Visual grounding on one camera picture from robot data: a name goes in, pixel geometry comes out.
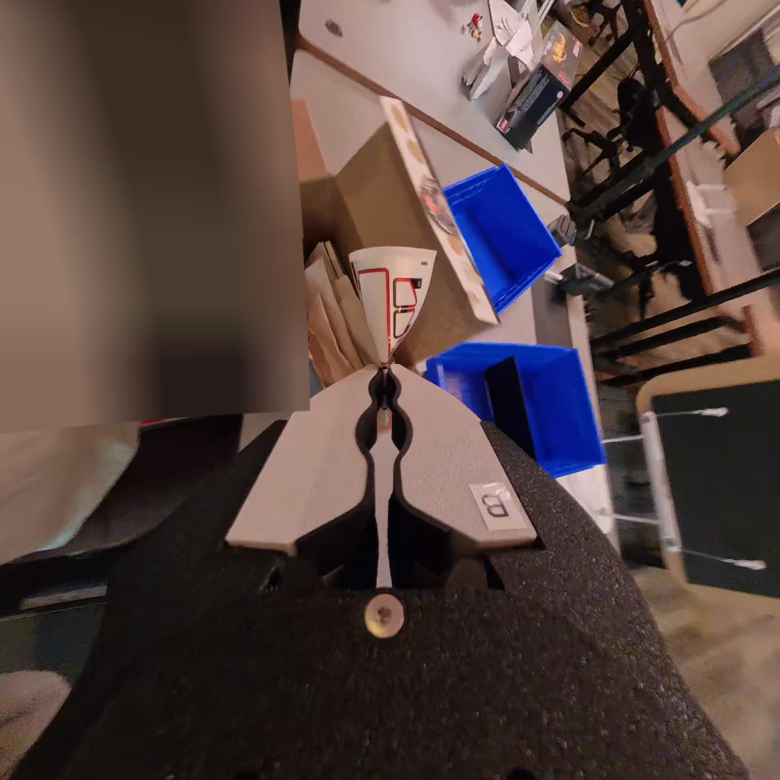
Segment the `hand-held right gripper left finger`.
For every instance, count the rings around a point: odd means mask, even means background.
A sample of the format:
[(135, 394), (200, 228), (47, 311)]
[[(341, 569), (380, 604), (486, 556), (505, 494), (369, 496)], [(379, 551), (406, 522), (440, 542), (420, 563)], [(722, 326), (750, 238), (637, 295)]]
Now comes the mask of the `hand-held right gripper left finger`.
[(371, 449), (383, 373), (369, 366), (294, 413), (229, 529), (233, 548), (352, 556), (375, 522)]

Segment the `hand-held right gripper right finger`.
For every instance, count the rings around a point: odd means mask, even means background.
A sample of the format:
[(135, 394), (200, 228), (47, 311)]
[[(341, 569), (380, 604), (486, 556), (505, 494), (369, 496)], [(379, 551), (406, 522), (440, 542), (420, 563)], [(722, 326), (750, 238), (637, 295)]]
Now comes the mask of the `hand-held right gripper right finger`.
[(461, 401), (403, 366), (387, 373), (399, 450), (400, 505), (444, 534), (453, 554), (529, 548), (537, 532), (481, 419)]

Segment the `brown paper bag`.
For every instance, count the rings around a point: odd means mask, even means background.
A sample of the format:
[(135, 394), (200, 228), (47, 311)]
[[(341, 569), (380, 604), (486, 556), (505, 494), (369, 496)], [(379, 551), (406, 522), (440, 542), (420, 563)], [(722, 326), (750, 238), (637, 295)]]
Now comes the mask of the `brown paper bag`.
[(331, 242), (316, 244), (305, 263), (304, 282), (309, 356), (323, 387), (378, 366), (364, 307)]

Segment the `white sticker sheet red print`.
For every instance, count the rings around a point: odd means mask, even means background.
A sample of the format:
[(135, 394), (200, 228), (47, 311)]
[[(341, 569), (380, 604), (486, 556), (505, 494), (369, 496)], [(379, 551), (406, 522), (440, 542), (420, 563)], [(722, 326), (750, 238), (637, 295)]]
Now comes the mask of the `white sticker sheet red print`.
[(382, 369), (388, 369), (395, 350), (421, 312), (436, 254), (433, 249), (414, 247), (370, 247), (349, 254)]

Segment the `black toy set box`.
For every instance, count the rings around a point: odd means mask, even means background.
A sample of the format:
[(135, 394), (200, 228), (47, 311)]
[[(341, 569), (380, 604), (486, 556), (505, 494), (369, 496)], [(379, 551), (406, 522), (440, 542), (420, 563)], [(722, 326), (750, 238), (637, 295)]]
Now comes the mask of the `black toy set box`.
[(539, 58), (512, 88), (494, 124), (514, 150), (527, 150), (536, 132), (570, 94), (582, 51), (583, 43), (555, 20)]
[(437, 253), (421, 312), (391, 364), (415, 367), (498, 325), (404, 103), (381, 97), (384, 122), (335, 174), (325, 170), (307, 105), (291, 103), (305, 263), (316, 244), (329, 241), (356, 288), (349, 254), (357, 249), (414, 247)]

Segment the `metal desk clamp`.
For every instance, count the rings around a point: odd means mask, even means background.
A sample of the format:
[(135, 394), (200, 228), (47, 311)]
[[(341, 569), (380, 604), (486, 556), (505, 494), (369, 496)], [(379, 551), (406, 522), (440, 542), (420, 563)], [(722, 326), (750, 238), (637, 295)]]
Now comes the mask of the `metal desk clamp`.
[(578, 262), (553, 274), (551, 282), (569, 297), (596, 297), (613, 289), (615, 283), (601, 273)]

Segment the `grey desk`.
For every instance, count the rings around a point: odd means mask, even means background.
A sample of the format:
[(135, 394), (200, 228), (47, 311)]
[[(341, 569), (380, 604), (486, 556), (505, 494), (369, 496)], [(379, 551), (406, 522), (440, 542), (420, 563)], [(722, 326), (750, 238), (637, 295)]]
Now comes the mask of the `grey desk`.
[[(709, 69), (710, 56), (704, 32), (692, 22), (677, 2), (643, 2), (652, 30), (657, 63), (663, 65), (671, 94), (696, 119), (706, 119), (722, 105), (715, 79)], [(707, 138), (697, 138), (669, 160), (678, 205), (687, 223), (697, 268), (707, 294), (718, 293), (752, 282), (763, 271), (746, 228), (733, 212), (715, 212), (708, 222), (697, 219), (696, 203), (689, 198), (688, 185), (704, 186), (703, 194), (728, 205), (723, 186), (726, 158), (740, 151), (731, 114), (716, 123)], [(755, 353), (778, 354), (778, 314), (769, 287), (746, 293), (724, 304), (716, 313), (738, 320), (750, 334)]]
[[(307, 52), (296, 53), (291, 96), (307, 105), (329, 173), (337, 173), (384, 120), (376, 93)], [(431, 168), (443, 186), (450, 186), (492, 167), (487, 159), (422, 120), (411, 117), (411, 122)], [(560, 298), (553, 283), (541, 278), (500, 315), (500, 320), (501, 325), (473, 337), (473, 341), (538, 343), (574, 348), (579, 353), (598, 432), (601, 433), (583, 299)], [(595, 466), (559, 478), (559, 482), (616, 544), (608, 467)]]
[(559, 204), (570, 199), (559, 126), (551, 115), (528, 150), (514, 150), (494, 128), (511, 89), (496, 83), (470, 102), (465, 67), (486, 44), (462, 33), (474, 13), (488, 32), (488, 2), (305, 1), (299, 35), (306, 47), (354, 80), (400, 98), (422, 119), (470, 145)]

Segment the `blue plastic bin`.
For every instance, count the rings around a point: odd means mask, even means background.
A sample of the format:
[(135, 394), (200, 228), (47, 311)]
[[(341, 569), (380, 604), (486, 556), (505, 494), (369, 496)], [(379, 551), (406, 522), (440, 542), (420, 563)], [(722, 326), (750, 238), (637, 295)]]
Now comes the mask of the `blue plastic bin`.
[(561, 257), (559, 244), (507, 165), (447, 186), (443, 194), (496, 314)]
[(554, 478), (607, 463), (575, 349), (468, 342), (430, 358), (425, 376)]

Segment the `closed black toy set box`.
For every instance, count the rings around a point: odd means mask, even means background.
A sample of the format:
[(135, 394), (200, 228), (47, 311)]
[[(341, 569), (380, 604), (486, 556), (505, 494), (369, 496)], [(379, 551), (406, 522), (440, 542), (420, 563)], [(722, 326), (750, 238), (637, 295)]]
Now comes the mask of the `closed black toy set box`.
[(494, 124), (514, 150), (527, 150), (536, 132), (570, 94), (582, 51), (583, 43), (555, 20), (539, 58), (512, 88)]

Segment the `cardboard box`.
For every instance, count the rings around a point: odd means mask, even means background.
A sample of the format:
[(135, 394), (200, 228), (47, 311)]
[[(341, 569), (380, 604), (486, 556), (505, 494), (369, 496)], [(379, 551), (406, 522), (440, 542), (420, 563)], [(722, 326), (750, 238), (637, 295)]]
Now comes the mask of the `cardboard box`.
[(743, 151), (724, 171), (723, 183), (742, 227), (773, 210), (779, 203), (779, 128), (766, 130)]

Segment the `white paper bags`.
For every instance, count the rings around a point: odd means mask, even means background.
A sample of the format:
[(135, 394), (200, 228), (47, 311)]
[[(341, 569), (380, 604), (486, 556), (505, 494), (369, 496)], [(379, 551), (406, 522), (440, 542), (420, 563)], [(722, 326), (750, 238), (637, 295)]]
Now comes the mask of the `white paper bags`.
[(486, 44), (463, 70), (461, 82), (470, 102), (496, 83), (512, 88), (527, 76), (541, 54), (542, 25), (553, 1), (488, 1)]

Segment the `black board with pale frame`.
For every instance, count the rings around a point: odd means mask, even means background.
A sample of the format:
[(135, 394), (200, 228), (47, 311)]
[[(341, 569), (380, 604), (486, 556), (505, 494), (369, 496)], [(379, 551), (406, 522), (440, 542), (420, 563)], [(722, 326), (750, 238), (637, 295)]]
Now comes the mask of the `black board with pale frame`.
[(669, 572), (778, 614), (778, 355), (655, 377), (636, 403)]

